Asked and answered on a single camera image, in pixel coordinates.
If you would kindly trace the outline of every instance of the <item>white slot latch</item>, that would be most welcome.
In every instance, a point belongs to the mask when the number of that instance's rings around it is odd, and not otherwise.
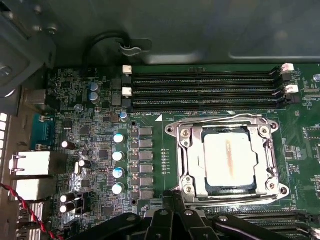
[[[123,87],[122,88],[122,96],[124,97],[132,97],[132,88],[131,87]]]
[[[288,85],[284,88],[286,94],[295,94],[299,92],[298,85]]]
[[[122,66],[122,72],[125,75],[132,75],[132,66],[129,65],[123,65]]]
[[[295,66],[292,63],[285,63],[281,66],[281,74],[286,74],[293,72],[295,70]]]

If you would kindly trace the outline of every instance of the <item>red wire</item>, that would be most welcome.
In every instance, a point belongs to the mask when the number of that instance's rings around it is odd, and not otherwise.
[[[44,222],[40,221],[38,219],[38,217],[36,216],[35,212],[32,211],[32,209],[29,207],[28,203],[22,197],[19,196],[19,194],[16,192],[16,190],[14,190],[11,186],[4,185],[2,183],[0,183],[0,187],[3,187],[5,190],[10,191],[10,193],[14,197],[18,198],[18,201],[22,204],[22,207],[25,210],[28,210],[29,214],[31,215],[32,221],[36,222],[40,226],[42,232],[48,233],[52,239],[64,240],[64,238],[62,236],[59,236],[59,235],[56,236],[52,231],[49,231],[49,230],[46,229],[46,226],[45,226]]]

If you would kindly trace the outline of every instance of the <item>cpu socket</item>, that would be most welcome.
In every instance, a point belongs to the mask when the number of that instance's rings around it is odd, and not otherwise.
[[[279,183],[272,133],[260,114],[189,117],[165,132],[176,138],[179,189],[186,205],[270,204],[289,195]]]

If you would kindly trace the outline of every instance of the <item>electrolytic capacitor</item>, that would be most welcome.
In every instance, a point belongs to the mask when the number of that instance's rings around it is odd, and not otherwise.
[[[76,145],[73,142],[70,142],[70,141],[63,141],[61,146],[64,149],[69,149],[69,150],[75,150],[76,149]]]
[[[89,86],[90,91],[92,92],[98,92],[99,90],[99,85],[96,82],[92,82]]]
[[[89,94],[89,100],[93,103],[93,104],[97,104],[100,102],[100,97],[98,95],[98,93],[96,93],[95,91],[94,92],[91,92]]]
[[[125,190],[125,185],[121,182],[118,182],[116,183],[115,185],[113,185],[112,187],[112,192],[115,194],[115,195],[118,195],[118,194],[121,194],[123,193]]]
[[[125,176],[125,170],[122,167],[116,167],[115,169],[113,169],[112,171],[112,176],[115,179],[119,179]]]
[[[84,168],[84,169],[89,169],[89,168],[91,168],[91,161],[80,160],[79,161],[79,167]]]
[[[68,202],[67,204],[64,204],[60,207],[60,213],[64,214],[74,210],[75,208],[76,208],[76,205],[74,202]]]
[[[70,192],[70,193],[62,195],[60,197],[60,202],[64,204],[64,203],[67,203],[67,202],[71,202],[71,201],[73,201],[75,199],[76,199],[76,195],[73,192]]]
[[[116,162],[121,161],[122,159],[124,159],[124,157],[125,157],[125,154],[122,151],[115,151],[112,154],[112,159]]]
[[[122,122],[126,122],[128,120],[128,113],[125,111],[120,112],[119,116]]]
[[[123,136],[120,133],[117,133],[116,135],[113,136],[113,141],[117,144],[122,143],[125,140],[125,136]]]

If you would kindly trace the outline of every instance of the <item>green circuit board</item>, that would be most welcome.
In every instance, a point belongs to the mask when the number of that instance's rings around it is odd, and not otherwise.
[[[194,68],[208,72],[268,71],[275,65],[178,65],[178,66],[137,66],[133,72],[141,73],[183,73]],[[318,64],[295,64],[290,84],[298,85],[296,93],[299,101],[283,109],[270,110],[211,110],[211,111],[166,111],[134,112],[126,121],[121,121],[119,113],[123,111],[115,102],[114,94],[121,94],[117,79],[122,74],[121,68],[94,68],[86,77],[80,76],[79,69],[54,69],[48,75],[48,82],[56,83],[56,94],[61,100],[60,113],[54,116],[55,142],[53,150],[69,155],[69,173],[58,177],[57,196],[70,191],[93,192],[91,212],[79,219],[81,229],[91,228],[110,218],[123,213],[133,212],[143,216],[149,209],[162,207],[164,190],[174,189],[178,185],[176,139],[165,133],[166,125],[186,117],[232,116],[239,113],[263,114],[264,117],[279,123],[279,130],[273,134],[275,157],[280,182],[290,188],[288,197],[269,205],[234,205],[207,208],[206,212],[234,211],[272,211],[306,210],[320,213],[320,83],[313,80],[320,73]],[[98,83],[99,102],[93,104],[88,99],[89,86]],[[83,110],[75,111],[75,105],[82,105]],[[143,127],[152,128],[152,134],[137,136],[135,131]],[[113,137],[120,133],[125,141],[115,144]],[[151,191],[152,199],[132,198],[137,188],[132,185],[135,174],[130,169],[135,167],[134,145],[139,140],[152,140],[152,147],[142,151],[152,152],[153,171],[145,177],[153,178],[153,184],[140,187]],[[61,142],[69,140],[78,148],[75,151],[64,150]],[[115,162],[112,154],[124,153],[123,161]],[[74,173],[75,162],[79,159],[92,161],[91,169]],[[115,167],[125,170],[125,177],[115,179],[112,171]],[[114,195],[112,186],[123,183],[123,194]],[[54,226],[61,226],[75,218],[72,213],[60,216],[60,203],[55,202]]]

